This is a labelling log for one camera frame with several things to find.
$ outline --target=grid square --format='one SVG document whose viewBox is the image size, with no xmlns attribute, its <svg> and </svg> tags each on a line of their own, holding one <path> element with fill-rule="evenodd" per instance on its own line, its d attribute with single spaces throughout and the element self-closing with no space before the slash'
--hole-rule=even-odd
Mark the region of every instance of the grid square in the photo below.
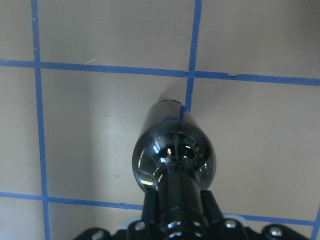
<svg viewBox="0 0 320 240">
<path fill-rule="evenodd" d="M 34 71 L 0 72 L 0 191 L 41 195 Z"/>
<path fill-rule="evenodd" d="M 100 206 L 71 205 L 51 202 L 51 240 L 70 240 L 89 228 L 103 228 L 115 234 L 119 224 L 142 211 Z"/>
<path fill-rule="evenodd" d="M 273 222 L 264 222 L 264 221 L 247 221 L 252 230 L 257 233 L 261 233 L 261 230 L 267 226 L 272 224 Z M 303 226 L 303 225 L 293 225 L 293 224 L 283 224 L 288 228 L 298 232 L 299 234 L 304 235 L 306 238 L 310 238 L 313 227 L 312 226 Z"/>
<path fill-rule="evenodd" d="M 188 70 L 192 0 L 43 0 L 45 62 Z"/>
<path fill-rule="evenodd" d="M 192 113 L 215 148 L 210 190 L 224 213 L 313 221 L 320 88 L 196 79 Z"/>
<path fill-rule="evenodd" d="M 45 239 L 41 201 L 0 197 L 0 239 Z"/>
<path fill-rule="evenodd" d="M 203 1 L 199 71 L 320 78 L 320 2 Z"/>
<path fill-rule="evenodd" d="M 151 105 L 183 100 L 186 79 L 43 70 L 42 89 L 48 194 L 141 205 L 134 146 Z"/>
<path fill-rule="evenodd" d="M 0 2 L 0 59 L 33 61 L 30 1 Z"/>
</svg>

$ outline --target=black plastic mount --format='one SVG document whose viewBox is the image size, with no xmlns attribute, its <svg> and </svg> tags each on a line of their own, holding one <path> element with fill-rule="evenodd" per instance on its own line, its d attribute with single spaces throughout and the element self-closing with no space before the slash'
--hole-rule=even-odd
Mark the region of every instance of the black plastic mount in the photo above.
<svg viewBox="0 0 320 240">
<path fill-rule="evenodd" d="M 175 239 L 186 240 L 308 240 L 289 227 L 271 224 L 263 228 L 261 233 L 244 226 L 236 219 L 224 218 L 211 191 L 201 191 L 204 216 L 209 227 L 206 235 L 175 236 Z M 141 221 L 132 222 L 127 229 L 118 230 L 114 235 L 101 228 L 90 228 L 74 240 L 168 240 L 164 239 L 157 223 L 160 219 L 158 192 L 148 191 L 145 194 Z"/>
</svg>

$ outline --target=blue tape grid line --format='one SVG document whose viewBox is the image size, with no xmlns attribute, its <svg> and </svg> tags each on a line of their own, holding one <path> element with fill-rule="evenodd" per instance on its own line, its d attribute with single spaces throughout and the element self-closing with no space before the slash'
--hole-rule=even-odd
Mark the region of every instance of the blue tape grid line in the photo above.
<svg viewBox="0 0 320 240">
<path fill-rule="evenodd" d="M 49 215 L 49 202 L 48 202 L 45 128 L 44 128 L 42 81 L 41 81 L 39 15 L 38 15 L 37 0 L 31 0 L 31 17 L 32 17 L 32 37 L 33 37 L 33 55 L 34 55 L 33 65 L 34 65 L 34 76 L 35 76 L 36 114 L 37 114 L 37 122 L 38 122 L 38 140 L 39 140 L 39 155 L 40 155 L 40 170 L 41 170 L 44 236 L 45 236 L 45 240 L 50 240 L 50 215 Z"/>
<path fill-rule="evenodd" d="M 144 67 L 130 67 L 130 66 L 85 65 L 85 64 L 59 63 L 59 62 L 40 62 L 37 64 L 40 65 L 41 69 L 98 72 L 98 73 L 138 74 L 138 75 L 193 79 L 190 72 L 186 72 L 182 70 L 169 70 L 169 69 L 160 69 L 160 68 L 144 68 Z M 36 64 L 34 61 L 0 59 L 0 66 L 34 68 Z M 320 86 L 320 79 L 316 79 L 316 78 L 268 76 L 268 75 L 255 75 L 255 74 L 239 74 L 237 76 L 229 76 L 226 72 L 214 72 L 214 71 L 194 71 L 193 76 L 195 78 L 216 79 L 216 80 L 235 80 L 235 81 L 243 81 L 243 82 Z"/>
<path fill-rule="evenodd" d="M 318 213 L 317 213 L 315 221 L 314 221 L 314 226 L 313 226 L 313 230 L 312 230 L 312 234 L 311 234 L 311 240 L 317 239 L 319 229 L 320 229 L 320 205 L 319 205 Z"/>
<path fill-rule="evenodd" d="M 186 92 L 185 92 L 185 104 L 184 104 L 189 112 L 191 112 L 192 92 L 194 90 L 199 26 L 200 26 L 200 21 L 201 21 L 201 5 L 202 5 L 201 0 L 195 1 L 192 37 L 191 37 L 191 46 L 190 46 L 189 68 L 188 68 L 188 72 L 189 72 L 190 76 L 187 78 Z"/>
<path fill-rule="evenodd" d="M 0 197 L 36 200 L 36 201 L 43 201 L 45 198 L 43 196 L 37 196 L 37 195 L 2 192 L 2 191 L 0 191 Z M 106 207 L 106 208 L 114 208 L 114 209 L 127 209 L 127 210 L 143 209 L 142 205 L 127 204 L 127 203 L 113 203 L 113 202 L 80 200 L 80 199 L 70 199 L 70 198 L 60 198 L 60 197 L 48 197 L 47 200 L 51 203 L 70 204 L 70 205 L 86 205 L 86 206 L 97 206 L 97 207 Z M 319 223 L 319 219 L 317 219 L 316 221 L 310 221 L 310 220 L 279 218 L 279 217 L 269 217 L 269 216 L 254 216 L 254 215 L 241 215 L 241 214 L 238 214 L 238 215 L 241 217 L 244 217 L 248 221 L 271 222 L 271 223 L 278 223 L 278 224 L 293 224 L 293 225 L 313 227 L 317 223 Z"/>
</svg>

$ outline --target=bolt head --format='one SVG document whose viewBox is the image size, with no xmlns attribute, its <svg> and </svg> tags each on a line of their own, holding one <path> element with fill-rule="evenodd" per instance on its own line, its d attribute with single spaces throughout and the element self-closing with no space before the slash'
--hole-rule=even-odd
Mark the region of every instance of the bolt head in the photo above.
<svg viewBox="0 0 320 240">
<path fill-rule="evenodd" d="M 236 221 L 232 219 L 226 220 L 224 224 L 228 229 L 234 229 L 237 226 Z"/>
<path fill-rule="evenodd" d="M 279 227 L 273 226 L 270 228 L 270 234 L 275 237 L 280 237 L 282 236 L 282 231 Z"/>
<path fill-rule="evenodd" d="M 145 227 L 146 227 L 146 224 L 143 221 L 139 221 L 134 225 L 134 229 L 136 231 L 141 231 L 141 230 L 145 229 Z"/>
<path fill-rule="evenodd" d="M 105 233 L 101 230 L 96 231 L 94 234 L 91 236 L 91 240 L 100 240 L 104 237 Z"/>
</svg>

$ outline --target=gray surface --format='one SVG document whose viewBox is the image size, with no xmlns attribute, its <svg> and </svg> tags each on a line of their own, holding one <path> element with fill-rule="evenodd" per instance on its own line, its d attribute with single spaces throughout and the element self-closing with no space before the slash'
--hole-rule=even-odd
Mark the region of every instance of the gray surface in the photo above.
<svg viewBox="0 0 320 240">
<path fill-rule="evenodd" d="M 34 60 L 29 1 L 0 1 L 0 59 Z"/>
<path fill-rule="evenodd" d="M 71 240 L 89 228 L 108 229 L 115 234 L 124 219 L 140 216 L 139 210 L 50 203 L 52 239 Z"/>
<path fill-rule="evenodd" d="M 131 158 L 148 108 L 185 97 L 183 78 L 43 70 L 48 192 L 142 204 Z"/>
<path fill-rule="evenodd" d="M 0 68 L 0 191 L 41 195 L 33 69 Z"/>
<path fill-rule="evenodd" d="M 0 197 L 2 240 L 45 239 L 41 201 Z"/>
<path fill-rule="evenodd" d="M 320 78 L 317 0 L 203 1 L 197 70 Z"/>
<path fill-rule="evenodd" d="M 188 70 L 191 0 L 39 1 L 47 62 Z"/>
<path fill-rule="evenodd" d="M 193 90 L 192 113 L 216 151 L 210 189 L 222 211 L 315 219 L 320 88 L 196 79 Z"/>
</svg>

